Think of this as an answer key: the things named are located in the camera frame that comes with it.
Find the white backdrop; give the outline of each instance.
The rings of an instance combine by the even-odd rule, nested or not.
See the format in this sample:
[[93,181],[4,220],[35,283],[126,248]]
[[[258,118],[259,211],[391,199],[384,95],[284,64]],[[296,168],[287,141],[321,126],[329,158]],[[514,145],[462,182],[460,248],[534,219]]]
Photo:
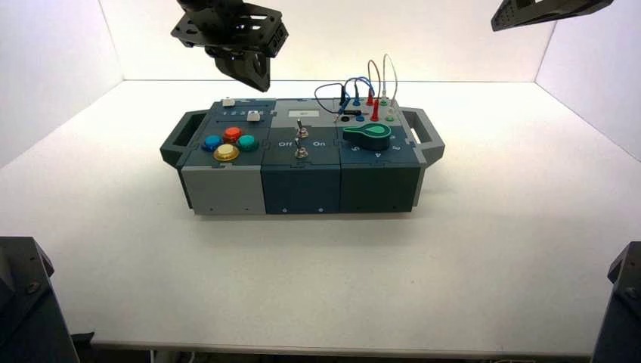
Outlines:
[[537,82],[641,160],[641,2],[559,23]]
[[[534,81],[551,23],[493,33],[500,0],[248,0],[283,12],[272,79],[341,79],[389,52],[403,80]],[[176,0],[101,0],[126,79],[226,79],[169,33]]]
[[122,80],[98,0],[0,1],[0,167]]

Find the yellow button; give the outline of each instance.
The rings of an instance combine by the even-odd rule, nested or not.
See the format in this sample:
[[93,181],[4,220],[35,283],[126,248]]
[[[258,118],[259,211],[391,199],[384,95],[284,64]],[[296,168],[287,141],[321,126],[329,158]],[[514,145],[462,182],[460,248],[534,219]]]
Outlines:
[[235,160],[238,155],[240,155],[240,151],[238,151],[237,147],[231,144],[224,144],[216,149],[214,159],[218,161],[232,161]]

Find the blue button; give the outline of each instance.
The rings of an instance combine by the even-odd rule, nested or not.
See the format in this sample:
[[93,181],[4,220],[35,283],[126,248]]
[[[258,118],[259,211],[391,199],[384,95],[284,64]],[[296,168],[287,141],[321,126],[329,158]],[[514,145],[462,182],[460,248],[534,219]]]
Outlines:
[[205,143],[203,144],[203,150],[214,151],[217,147],[222,145],[222,138],[218,135],[207,136]]

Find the white sticker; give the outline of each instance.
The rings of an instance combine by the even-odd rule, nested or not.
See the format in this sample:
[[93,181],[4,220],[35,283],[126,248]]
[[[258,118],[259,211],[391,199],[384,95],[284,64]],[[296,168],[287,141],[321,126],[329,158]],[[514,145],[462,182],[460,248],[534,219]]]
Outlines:
[[290,110],[290,117],[320,117],[319,110]]

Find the green knob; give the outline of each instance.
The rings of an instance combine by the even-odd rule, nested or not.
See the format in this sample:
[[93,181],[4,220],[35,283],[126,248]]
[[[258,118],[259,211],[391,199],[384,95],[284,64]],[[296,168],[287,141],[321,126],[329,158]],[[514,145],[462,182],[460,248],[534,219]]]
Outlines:
[[359,127],[346,127],[342,130],[343,140],[365,150],[381,151],[389,149],[392,129],[380,123],[368,123]]

